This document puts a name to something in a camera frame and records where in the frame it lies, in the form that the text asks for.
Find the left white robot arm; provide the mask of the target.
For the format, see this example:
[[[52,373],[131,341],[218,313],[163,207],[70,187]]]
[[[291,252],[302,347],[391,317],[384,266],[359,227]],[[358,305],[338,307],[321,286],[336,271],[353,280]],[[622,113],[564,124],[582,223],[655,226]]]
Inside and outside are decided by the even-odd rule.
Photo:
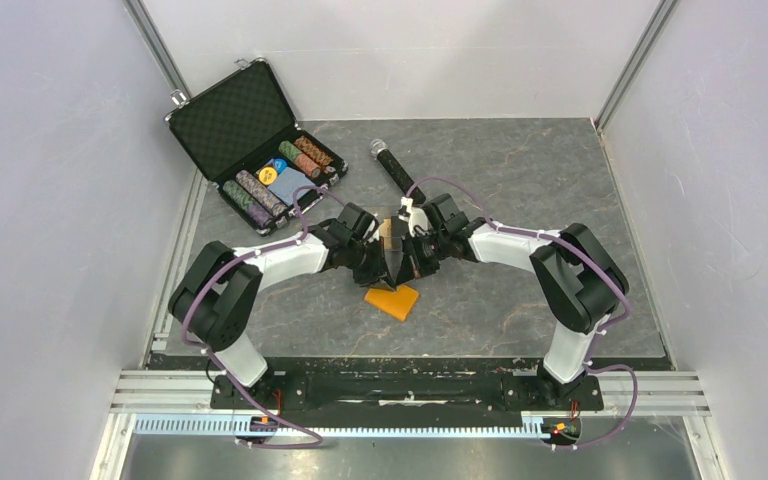
[[[207,244],[186,271],[168,302],[185,343],[205,350],[250,407],[266,405],[274,394],[268,364],[245,330],[257,295],[278,283],[346,268],[360,287],[393,291],[378,219],[348,203],[332,219],[308,226],[294,237],[232,249]]]

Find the gold card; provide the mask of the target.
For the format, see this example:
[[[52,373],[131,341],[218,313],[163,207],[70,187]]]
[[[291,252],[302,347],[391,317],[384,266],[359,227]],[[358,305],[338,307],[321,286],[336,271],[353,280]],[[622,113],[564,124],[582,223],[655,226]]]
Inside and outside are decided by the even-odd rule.
[[[396,252],[401,250],[400,221],[387,218],[382,221],[378,235],[385,251]]]

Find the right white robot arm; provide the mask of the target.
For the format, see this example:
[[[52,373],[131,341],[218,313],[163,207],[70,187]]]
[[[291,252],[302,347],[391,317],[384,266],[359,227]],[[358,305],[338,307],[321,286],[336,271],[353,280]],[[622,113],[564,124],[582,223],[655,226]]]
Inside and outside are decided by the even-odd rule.
[[[593,233],[580,223],[543,231],[470,220],[448,194],[422,205],[404,197],[397,217],[406,225],[398,284],[430,276],[449,259],[506,265],[536,277],[556,319],[538,368],[538,396],[551,408],[572,401],[598,331],[628,303],[627,279]]]

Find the orange leather card holder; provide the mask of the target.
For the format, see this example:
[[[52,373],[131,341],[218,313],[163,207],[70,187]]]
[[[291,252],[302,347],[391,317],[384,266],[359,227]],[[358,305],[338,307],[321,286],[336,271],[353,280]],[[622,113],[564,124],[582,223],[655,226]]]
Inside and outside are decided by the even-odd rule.
[[[371,288],[364,296],[364,301],[399,322],[405,322],[419,297],[417,290],[400,285],[394,291]]]

